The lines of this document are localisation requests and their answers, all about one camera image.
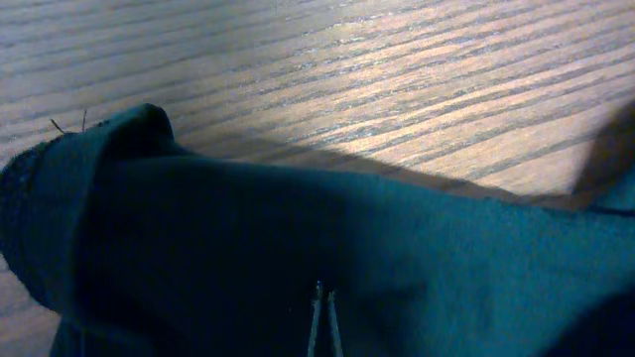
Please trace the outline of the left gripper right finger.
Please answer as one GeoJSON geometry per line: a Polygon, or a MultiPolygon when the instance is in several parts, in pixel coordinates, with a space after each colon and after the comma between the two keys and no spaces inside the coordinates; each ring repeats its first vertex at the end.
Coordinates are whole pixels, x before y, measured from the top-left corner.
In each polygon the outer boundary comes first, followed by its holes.
{"type": "Polygon", "coordinates": [[[343,357],[343,349],[341,343],[341,335],[336,315],[335,292],[330,292],[327,297],[328,304],[328,323],[331,335],[331,347],[334,357],[343,357]]]}

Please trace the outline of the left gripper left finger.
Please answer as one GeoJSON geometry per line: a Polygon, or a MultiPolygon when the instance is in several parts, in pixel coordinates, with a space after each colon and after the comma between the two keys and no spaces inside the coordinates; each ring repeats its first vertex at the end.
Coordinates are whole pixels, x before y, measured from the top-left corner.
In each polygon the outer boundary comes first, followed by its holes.
{"type": "Polygon", "coordinates": [[[322,284],[317,281],[315,287],[314,298],[312,299],[312,321],[311,329],[308,339],[307,357],[314,357],[318,339],[318,326],[321,314],[321,300],[322,300],[322,284]]]}

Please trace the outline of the black t-shirt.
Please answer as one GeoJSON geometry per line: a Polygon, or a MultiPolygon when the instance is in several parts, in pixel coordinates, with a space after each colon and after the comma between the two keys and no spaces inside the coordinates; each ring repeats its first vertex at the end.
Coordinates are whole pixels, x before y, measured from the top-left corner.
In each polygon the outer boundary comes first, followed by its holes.
{"type": "Polygon", "coordinates": [[[634,179],[567,212],[214,160],[145,104],[1,174],[1,251],[56,356],[630,356],[634,179]]]}

